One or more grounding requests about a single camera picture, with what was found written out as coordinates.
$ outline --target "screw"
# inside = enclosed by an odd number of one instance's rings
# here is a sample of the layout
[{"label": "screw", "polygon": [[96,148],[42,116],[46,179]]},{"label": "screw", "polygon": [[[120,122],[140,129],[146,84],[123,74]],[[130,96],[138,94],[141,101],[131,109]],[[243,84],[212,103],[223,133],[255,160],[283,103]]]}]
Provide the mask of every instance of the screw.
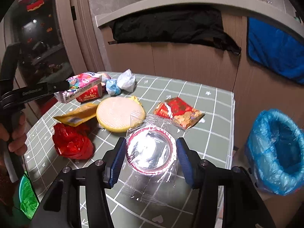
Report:
[{"label": "screw", "polygon": [[101,160],[101,159],[98,159],[95,161],[96,166],[101,166],[102,164],[103,164],[103,160]]},{"label": "screw", "polygon": [[209,164],[209,162],[206,159],[202,159],[199,163],[203,166],[206,166]]},{"label": "screw", "polygon": [[241,172],[241,169],[240,169],[239,167],[237,167],[237,166],[232,167],[232,170],[233,170],[234,172],[236,172],[236,173],[240,173],[240,172]]},{"label": "screw", "polygon": [[64,167],[64,168],[62,169],[62,172],[63,172],[63,173],[68,173],[68,172],[70,171],[70,169],[71,169],[71,167],[66,166],[66,167]]}]

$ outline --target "yellow packet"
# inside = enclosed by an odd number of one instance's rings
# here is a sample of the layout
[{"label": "yellow packet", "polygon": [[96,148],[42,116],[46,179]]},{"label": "yellow packet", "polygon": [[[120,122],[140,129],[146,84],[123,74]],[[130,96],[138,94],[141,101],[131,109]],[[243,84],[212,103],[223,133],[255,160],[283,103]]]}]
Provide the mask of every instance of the yellow packet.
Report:
[{"label": "yellow packet", "polygon": [[96,116],[97,104],[84,104],[74,111],[71,111],[62,116],[55,116],[54,119],[63,124],[77,127],[78,125],[92,119]]},{"label": "yellow packet", "polygon": [[131,100],[133,100],[134,102],[136,102],[136,103],[138,103],[139,105],[142,106],[142,104],[138,101],[138,99],[137,99],[136,96],[131,96],[131,97],[129,97],[128,99],[131,99]]}]

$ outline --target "red can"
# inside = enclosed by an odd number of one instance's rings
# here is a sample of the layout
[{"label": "red can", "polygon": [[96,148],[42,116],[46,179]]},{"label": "red can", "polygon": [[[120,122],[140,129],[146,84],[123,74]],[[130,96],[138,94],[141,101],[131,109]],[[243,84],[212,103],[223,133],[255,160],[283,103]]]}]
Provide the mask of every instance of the red can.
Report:
[{"label": "red can", "polygon": [[104,83],[98,84],[96,86],[91,87],[89,90],[87,90],[85,93],[77,97],[78,102],[85,102],[88,100],[96,99],[102,96],[103,93],[103,86]]}]

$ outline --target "blue cloth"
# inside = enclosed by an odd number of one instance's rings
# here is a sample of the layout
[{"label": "blue cloth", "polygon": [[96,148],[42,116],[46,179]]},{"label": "blue cloth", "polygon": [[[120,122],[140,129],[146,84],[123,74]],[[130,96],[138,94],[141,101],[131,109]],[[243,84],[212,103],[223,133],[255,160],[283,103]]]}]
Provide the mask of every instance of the blue cloth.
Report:
[{"label": "blue cloth", "polygon": [[282,30],[248,18],[247,54],[256,63],[304,84],[304,45]]},{"label": "blue cloth", "polygon": [[279,110],[262,111],[245,145],[259,189],[287,195],[304,184],[304,134]]}]

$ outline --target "green plastic bag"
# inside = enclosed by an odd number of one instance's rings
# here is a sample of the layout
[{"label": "green plastic bag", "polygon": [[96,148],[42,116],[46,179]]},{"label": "green plastic bag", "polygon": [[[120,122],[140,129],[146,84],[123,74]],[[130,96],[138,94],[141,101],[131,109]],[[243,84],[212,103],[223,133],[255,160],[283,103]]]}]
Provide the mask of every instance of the green plastic bag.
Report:
[{"label": "green plastic bag", "polygon": [[20,209],[24,214],[32,219],[36,209],[39,206],[39,202],[36,199],[36,196],[32,190],[31,183],[27,176],[23,176],[20,182]]}]

